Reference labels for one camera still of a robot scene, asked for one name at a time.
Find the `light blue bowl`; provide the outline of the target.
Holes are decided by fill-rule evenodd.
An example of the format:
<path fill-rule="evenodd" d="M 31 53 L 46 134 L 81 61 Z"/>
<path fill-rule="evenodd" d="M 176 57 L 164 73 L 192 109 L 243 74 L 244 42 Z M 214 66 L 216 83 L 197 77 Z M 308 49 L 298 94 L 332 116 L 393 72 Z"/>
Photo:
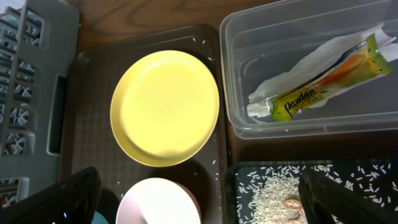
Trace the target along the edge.
<path fill-rule="evenodd" d="M 105 219 L 105 217 L 102 216 L 102 214 L 100 214 L 99 212 L 95 212 L 91 224 L 109 224 L 109 223 L 107 219 Z"/>

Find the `pink white bowl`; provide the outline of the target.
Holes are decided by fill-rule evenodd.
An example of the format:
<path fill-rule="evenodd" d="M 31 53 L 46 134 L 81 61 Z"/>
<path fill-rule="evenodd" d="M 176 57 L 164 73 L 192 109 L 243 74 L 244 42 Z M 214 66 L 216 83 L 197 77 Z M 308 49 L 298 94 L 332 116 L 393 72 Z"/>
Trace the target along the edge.
<path fill-rule="evenodd" d="M 123 196 L 117 224 L 201 224 L 200 206 L 183 185 L 163 178 L 144 179 Z"/>

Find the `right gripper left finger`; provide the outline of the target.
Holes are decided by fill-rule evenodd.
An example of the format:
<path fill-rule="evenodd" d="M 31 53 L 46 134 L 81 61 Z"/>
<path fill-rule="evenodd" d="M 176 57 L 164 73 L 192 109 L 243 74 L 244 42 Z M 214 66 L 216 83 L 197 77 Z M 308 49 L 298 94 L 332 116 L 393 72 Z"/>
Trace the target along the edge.
<path fill-rule="evenodd" d="M 100 193 L 100 175 L 95 167 L 87 167 L 2 209 L 1 224 L 91 223 Z"/>

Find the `green orange snack wrapper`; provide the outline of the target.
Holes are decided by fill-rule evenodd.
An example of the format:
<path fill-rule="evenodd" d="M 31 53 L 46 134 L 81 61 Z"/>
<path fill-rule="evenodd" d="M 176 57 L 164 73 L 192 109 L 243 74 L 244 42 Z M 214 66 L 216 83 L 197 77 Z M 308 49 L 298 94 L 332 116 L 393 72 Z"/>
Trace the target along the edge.
<path fill-rule="evenodd" d="M 266 106 L 276 121 L 290 121 L 297 113 L 336 96 L 339 92 L 392 72 L 375 33 L 345 51 L 329 68 L 296 88 L 270 97 Z"/>

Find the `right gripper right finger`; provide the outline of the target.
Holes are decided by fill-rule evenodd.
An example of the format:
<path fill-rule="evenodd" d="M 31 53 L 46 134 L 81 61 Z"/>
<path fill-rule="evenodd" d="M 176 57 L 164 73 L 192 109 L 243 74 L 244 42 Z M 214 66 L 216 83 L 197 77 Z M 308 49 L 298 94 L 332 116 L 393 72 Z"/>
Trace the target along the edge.
<path fill-rule="evenodd" d="M 393 224 L 397 214 L 389 212 L 311 169 L 299 178 L 298 191 L 309 224 Z"/>

